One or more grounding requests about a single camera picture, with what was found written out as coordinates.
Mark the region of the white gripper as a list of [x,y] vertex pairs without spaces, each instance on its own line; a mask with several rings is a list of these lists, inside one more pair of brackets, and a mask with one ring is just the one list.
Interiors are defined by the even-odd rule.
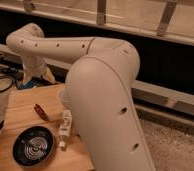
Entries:
[[36,56],[23,56],[22,64],[24,69],[22,84],[25,86],[31,81],[31,77],[43,76],[43,79],[55,84],[56,80],[43,58]]

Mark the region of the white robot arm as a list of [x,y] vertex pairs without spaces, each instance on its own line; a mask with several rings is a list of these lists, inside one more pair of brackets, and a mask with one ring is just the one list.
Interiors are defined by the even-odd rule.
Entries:
[[140,57],[131,43],[104,37],[46,38],[31,23],[10,33],[6,45],[29,60],[46,57],[71,64],[63,101],[95,171],[156,171],[132,99]]

